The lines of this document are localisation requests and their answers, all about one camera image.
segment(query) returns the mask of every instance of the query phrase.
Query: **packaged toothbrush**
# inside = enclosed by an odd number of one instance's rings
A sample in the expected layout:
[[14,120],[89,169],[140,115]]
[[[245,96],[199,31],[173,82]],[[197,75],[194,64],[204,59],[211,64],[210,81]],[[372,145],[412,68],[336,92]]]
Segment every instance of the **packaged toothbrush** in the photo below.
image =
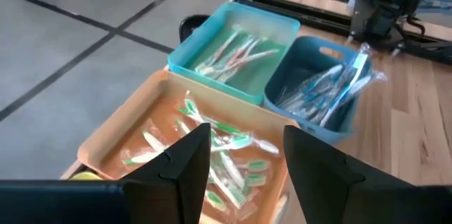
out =
[[234,206],[214,184],[208,184],[204,194],[203,214],[206,213],[224,224],[237,223]]
[[338,64],[300,83],[294,90],[283,88],[276,105],[319,126],[325,126],[334,112],[350,101],[381,73],[364,72],[373,51],[363,44],[348,63]]
[[[219,146],[213,145],[212,151],[240,150],[249,146],[254,146],[267,153],[276,156],[280,155],[280,149],[272,143],[261,140],[250,132],[240,131],[232,125],[218,122],[213,118],[201,114],[194,99],[191,97],[190,92],[186,93],[183,103],[178,104],[177,110],[181,114],[194,120],[197,124],[210,122],[210,125],[216,131],[215,135],[218,135],[217,141],[222,142]],[[186,126],[180,123],[179,127],[183,129]]]
[[134,171],[159,156],[170,146],[169,141],[162,135],[152,119],[147,119],[137,133],[139,133],[138,137],[141,139],[142,146],[134,151],[125,148],[120,153],[125,172]]
[[247,196],[249,195],[249,188],[243,187],[236,183],[236,179],[232,177],[220,159],[219,155],[214,155],[210,159],[210,172],[214,185],[221,191],[222,195],[234,206],[233,210],[238,211],[245,205],[250,203]]

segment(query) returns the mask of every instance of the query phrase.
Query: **blue basket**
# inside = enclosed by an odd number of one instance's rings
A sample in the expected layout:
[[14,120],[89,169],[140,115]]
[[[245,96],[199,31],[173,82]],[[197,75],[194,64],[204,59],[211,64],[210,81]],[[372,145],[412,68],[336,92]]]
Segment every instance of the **blue basket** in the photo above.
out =
[[[321,52],[322,48],[340,52],[343,55],[343,60],[323,54]],[[325,71],[340,62],[347,62],[355,54],[356,51],[353,49],[317,37],[299,37],[294,41],[289,52],[285,55],[278,69],[267,83],[265,89],[265,106],[278,114],[297,121],[303,130],[308,131],[326,143],[334,144],[352,135],[350,127],[356,112],[358,97],[339,108],[325,127],[320,127],[290,112],[282,110],[274,102],[280,96],[283,87],[287,86],[287,90],[290,91],[315,73]],[[364,67],[363,74],[369,72],[370,69],[371,62],[368,61]]]
[[[232,25],[240,25],[254,35],[269,37],[280,51],[265,63],[257,61],[247,65],[229,84],[196,73],[193,67],[220,47],[232,31]],[[168,57],[169,69],[236,98],[260,105],[266,84],[297,37],[299,26],[299,22],[291,18],[227,2],[171,53]]]

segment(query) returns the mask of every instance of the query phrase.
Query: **table surface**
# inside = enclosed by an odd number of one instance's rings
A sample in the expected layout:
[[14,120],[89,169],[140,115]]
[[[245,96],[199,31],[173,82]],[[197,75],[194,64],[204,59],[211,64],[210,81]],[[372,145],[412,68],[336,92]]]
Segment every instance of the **table surface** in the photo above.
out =
[[[333,0],[289,0],[350,16],[352,9]],[[425,23],[427,35],[452,40],[452,29]],[[406,30],[416,31],[410,26]],[[339,44],[345,38],[302,26],[299,35],[315,35]],[[351,44],[357,48],[359,43]],[[452,184],[452,66],[407,54],[373,57],[374,69],[388,80],[368,87],[359,99],[355,135],[336,147],[409,183]],[[62,178],[80,166],[75,162]],[[282,223],[304,218],[290,182],[290,205]]]

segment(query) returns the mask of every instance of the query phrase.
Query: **black machine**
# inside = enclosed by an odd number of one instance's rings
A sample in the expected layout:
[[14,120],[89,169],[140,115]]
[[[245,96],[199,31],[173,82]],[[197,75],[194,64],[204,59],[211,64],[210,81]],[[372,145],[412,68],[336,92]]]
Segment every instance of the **black machine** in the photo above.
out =
[[[368,42],[377,49],[397,54],[408,52],[433,61],[452,64],[452,43],[425,36],[425,28],[415,17],[421,0],[356,0],[352,16],[322,11],[283,0],[236,0],[299,20],[302,24]],[[419,29],[407,32],[403,24]]]

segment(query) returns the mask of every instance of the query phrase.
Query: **toothbrush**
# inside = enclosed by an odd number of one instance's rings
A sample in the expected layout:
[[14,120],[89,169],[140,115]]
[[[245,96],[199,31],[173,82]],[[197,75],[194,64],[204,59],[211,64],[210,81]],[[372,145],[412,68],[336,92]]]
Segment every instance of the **toothbrush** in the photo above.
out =
[[[245,52],[245,54],[243,55],[242,59],[248,58],[248,57],[249,57],[249,54],[250,54],[251,51],[256,47],[256,45],[259,44],[260,42],[263,42],[263,41],[266,41],[266,40],[267,40],[266,38],[255,40],[255,41],[249,46],[249,48],[246,50],[246,52]],[[242,67],[243,67],[243,65],[237,66],[237,67],[235,67],[234,70],[222,74],[222,75],[218,78],[218,81],[219,81],[219,82],[222,82],[222,83],[228,82],[228,81],[231,79],[231,77],[233,77],[233,76],[238,72],[238,70],[239,70],[240,68],[242,68]]]
[[221,131],[224,131],[224,132],[227,132],[230,134],[235,134],[235,135],[242,134],[241,131],[234,128],[233,126],[230,126],[227,124],[222,124],[220,122],[215,121],[212,118],[209,118],[209,117],[206,117],[206,116],[203,116],[202,114],[200,114],[196,104],[192,100],[185,100],[184,102],[185,102],[185,107],[178,108],[179,112],[192,118],[195,122],[198,122],[198,123],[209,122],[210,125],[212,125],[212,127],[215,129],[219,129]]
[[245,179],[240,174],[239,169],[232,161],[231,157],[228,156],[225,152],[220,152],[220,157],[223,165],[226,167],[226,171],[231,175],[234,182],[239,186],[240,189],[245,187]]
[[249,37],[248,41],[245,42],[244,45],[242,45],[234,55],[232,55],[231,59],[226,63],[226,66],[231,66],[236,59],[240,57],[240,54],[245,52],[245,50],[248,50],[249,47],[253,47],[253,44],[256,42],[253,37]]
[[359,53],[357,55],[357,58],[353,62],[352,67],[356,69],[356,73],[353,76],[353,79],[344,87],[344,89],[339,93],[339,96],[335,98],[335,100],[331,103],[331,106],[328,108],[327,113],[325,114],[325,117],[320,121],[320,126],[325,126],[328,119],[330,119],[333,112],[338,107],[340,101],[343,97],[347,95],[351,87],[357,82],[359,76],[361,75],[362,69],[364,68],[364,65],[366,64],[367,58],[369,56],[367,54]]
[[188,134],[188,133],[190,133],[190,129],[188,128],[188,126],[187,125],[185,125],[185,123],[180,119],[180,118],[176,118],[176,123],[177,123],[177,126],[179,126],[179,128],[185,133],[185,134]]
[[336,77],[339,72],[343,70],[343,65],[339,64],[334,66],[333,68],[329,69],[327,72],[314,76],[313,78],[308,79],[311,81],[311,83],[302,83],[299,87],[299,90],[292,91],[290,94],[292,94],[292,97],[288,97],[283,101],[280,101],[278,103],[278,106],[284,107],[284,106],[292,106],[295,105],[294,103],[301,102],[299,105],[302,105],[305,102],[308,102],[309,99],[316,98],[317,95],[319,95],[321,92],[325,92],[328,90],[328,87],[324,87],[323,89],[318,90],[314,94],[308,94],[313,89],[315,89],[316,86],[318,86],[323,80],[325,80],[328,77]]
[[250,57],[238,59],[238,60],[237,60],[235,63],[233,63],[231,66],[225,67],[225,68],[220,69],[220,70],[218,70],[218,71],[210,71],[210,72],[212,72],[212,73],[215,72],[215,74],[223,74],[223,73],[226,73],[226,72],[228,72],[228,71],[231,71],[231,70],[235,69],[236,67],[243,66],[243,65],[245,65],[245,64],[248,64],[248,63],[251,62],[251,61],[254,61],[254,60],[257,60],[257,59],[260,59],[260,58],[267,57],[267,56],[272,55],[272,54],[275,54],[275,53],[277,53],[277,52],[279,52],[278,49],[271,49],[271,50],[268,50],[268,51],[260,52],[260,53],[258,53],[258,54],[253,54],[253,55],[251,55]]
[[234,33],[232,33],[232,35],[226,40],[226,42],[224,42],[220,48],[213,54],[213,56],[211,56],[209,59],[210,61],[208,61],[207,63],[202,63],[200,65],[198,65],[196,67],[195,70],[199,71],[201,70],[203,67],[207,67],[207,66],[212,66],[217,60],[218,58],[220,58],[221,54],[226,50],[226,48],[232,43],[232,41],[235,40],[235,38],[239,35],[239,33],[242,30],[238,29],[236,31],[234,31]]
[[164,146],[158,139],[156,139],[151,133],[146,130],[142,130],[142,135],[144,139],[149,143],[149,145],[154,148],[157,152],[163,152],[167,147]]
[[272,143],[270,143],[268,141],[254,139],[254,143],[256,143],[257,146],[261,150],[264,150],[266,152],[269,152],[269,153],[272,153],[272,154],[275,154],[275,155],[279,155],[280,154],[280,150],[278,149],[278,147],[274,146]]
[[250,136],[238,136],[234,137],[231,143],[225,144],[223,146],[212,146],[210,149],[211,152],[216,151],[227,151],[227,150],[239,150],[246,148],[253,144],[253,139]]
[[340,101],[339,105],[344,105],[349,100],[353,99],[359,91],[361,91],[370,81],[372,80],[372,76],[365,76],[356,82],[353,87],[351,87],[350,91],[347,93],[345,98]]
[[160,152],[154,152],[154,153],[144,153],[142,155],[138,155],[136,157],[130,158],[126,161],[124,161],[124,164],[131,165],[131,164],[144,164],[150,162],[155,157],[159,156],[161,154]]
[[213,208],[221,212],[227,211],[225,202],[215,192],[206,190],[206,200]]
[[246,176],[246,185],[248,187],[261,187],[267,183],[265,175],[250,174]]
[[238,168],[248,170],[250,172],[263,172],[268,169],[270,163],[266,160],[252,160],[246,164],[237,165]]
[[246,197],[239,191],[239,189],[233,184],[228,184],[228,186],[226,186],[217,176],[212,167],[209,167],[209,175],[236,208],[240,209],[245,204]]

